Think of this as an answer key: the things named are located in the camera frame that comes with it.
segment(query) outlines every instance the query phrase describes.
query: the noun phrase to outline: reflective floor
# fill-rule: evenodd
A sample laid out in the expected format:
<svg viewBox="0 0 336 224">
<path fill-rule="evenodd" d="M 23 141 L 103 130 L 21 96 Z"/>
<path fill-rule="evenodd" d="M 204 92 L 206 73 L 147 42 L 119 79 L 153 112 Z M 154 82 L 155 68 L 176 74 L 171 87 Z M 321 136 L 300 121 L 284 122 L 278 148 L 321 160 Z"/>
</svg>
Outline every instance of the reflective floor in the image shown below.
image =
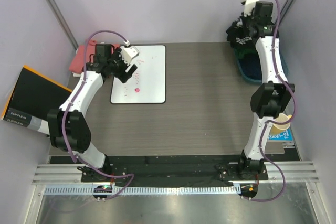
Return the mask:
<svg viewBox="0 0 336 224">
<path fill-rule="evenodd" d="M 257 197 L 270 198 L 280 189 L 281 184 L 260 184 Z M 125 196 L 106 202 L 92 199 L 92 196 L 44 196 L 37 223 L 318 223 L 305 183 L 288 184 L 282 197 L 268 203 L 248 202 L 230 194 Z"/>
</svg>

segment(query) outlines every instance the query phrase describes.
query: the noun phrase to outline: gray wood surface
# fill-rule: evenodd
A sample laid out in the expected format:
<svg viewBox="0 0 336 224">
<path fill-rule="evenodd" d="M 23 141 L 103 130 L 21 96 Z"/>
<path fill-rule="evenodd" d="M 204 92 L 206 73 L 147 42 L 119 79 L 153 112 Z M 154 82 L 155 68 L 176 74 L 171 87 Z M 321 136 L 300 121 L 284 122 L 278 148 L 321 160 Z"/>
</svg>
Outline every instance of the gray wood surface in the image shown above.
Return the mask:
<svg viewBox="0 0 336 224">
<path fill-rule="evenodd" d="M 253 122 L 250 97 L 227 43 L 166 44 L 164 104 L 111 104 L 112 78 L 86 115 L 93 144 L 107 155 L 240 154 Z M 70 78 L 73 88 L 77 78 Z M 268 143 L 266 153 L 284 153 Z M 51 155 L 65 154 L 55 148 Z"/>
</svg>

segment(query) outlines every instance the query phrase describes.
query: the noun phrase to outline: blue plastic basket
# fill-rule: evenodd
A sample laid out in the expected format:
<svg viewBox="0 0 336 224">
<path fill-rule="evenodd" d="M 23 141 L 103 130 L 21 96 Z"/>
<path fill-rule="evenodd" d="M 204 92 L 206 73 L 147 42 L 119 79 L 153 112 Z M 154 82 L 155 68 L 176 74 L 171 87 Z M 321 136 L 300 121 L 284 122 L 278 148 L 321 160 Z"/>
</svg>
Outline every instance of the blue plastic basket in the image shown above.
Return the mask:
<svg viewBox="0 0 336 224">
<path fill-rule="evenodd" d="M 248 76 L 246 76 L 244 74 L 243 69 L 242 69 L 242 67 L 240 65 L 239 59 L 238 59 L 237 50 L 234 49 L 234 51 L 235 51 L 236 62 L 238 64 L 238 68 L 239 68 L 239 71 L 240 71 L 240 73 L 241 73 L 241 75 L 243 77 L 243 80 L 246 81 L 247 83 L 250 83 L 250 84 L 261 85 L 262 84 L 262 80 L 252 79 L 252 78 L 250 78 L 250 77 L 248 77 Z M 285 60 L 284 60 L 284 58 L 283 58 L 283 56 L 282 56 L 281 53 L 280 53 L 280 59 L 281 59 L 281 65 L 282 65 L 283 72 L 284 72 L 285 76 L 287 76 L 288 75 L 287 64 L 286 64 L 286 62 L 285 62 Z"/>
</svg>

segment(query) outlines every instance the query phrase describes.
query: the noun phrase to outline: folded red towel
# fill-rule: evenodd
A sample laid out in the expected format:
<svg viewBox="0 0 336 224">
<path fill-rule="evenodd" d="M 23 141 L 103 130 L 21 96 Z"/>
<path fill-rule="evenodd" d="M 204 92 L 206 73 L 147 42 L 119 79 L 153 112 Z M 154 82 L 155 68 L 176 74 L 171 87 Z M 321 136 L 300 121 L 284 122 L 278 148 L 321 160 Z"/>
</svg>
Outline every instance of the folded red towel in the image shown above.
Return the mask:
<svg viewBox="0 0 336 224">
<path fill-rule="evenodd" d="M 97 42 L 95 40 L 89 41 L 89 46 L 86 52 L 86 62 L 90 62 L 90 55 L 94 55 L 94 50 Z M 120 47 L 120 44 L 113 44 L 115 47 Z M 74 57 L 69 70 L 74 73 L 82 73 L 83 69 L 83 54 L 84 54 L 85 45 L 79 45 L 76 56 Z"/>
</svg>

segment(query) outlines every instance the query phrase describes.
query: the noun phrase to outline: pink towel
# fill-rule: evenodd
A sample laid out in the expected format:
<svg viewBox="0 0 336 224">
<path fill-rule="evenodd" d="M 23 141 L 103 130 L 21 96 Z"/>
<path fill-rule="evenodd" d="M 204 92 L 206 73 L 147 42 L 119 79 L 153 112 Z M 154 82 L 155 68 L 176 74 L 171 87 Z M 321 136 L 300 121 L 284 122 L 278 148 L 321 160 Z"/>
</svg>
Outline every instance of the pink towel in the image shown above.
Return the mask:
<svg viewBox="0 0 336 224">
<path fill-rule="evenodd" d="M 90 61 L 90 55 L 94 55 L 94 50 L 97 42 L 95 40 L 89 41 L 88 50 L 86 52 L 86 62 Z M 115 47 L 119 47 L 120 44 L 113 44 Z M 74 73 L 82 73 L 83 69 L 83 54 L 84 54 L 85 45 L 79 45 L 76 56 L 74 57 L 69 70 Z"/>
</svg>

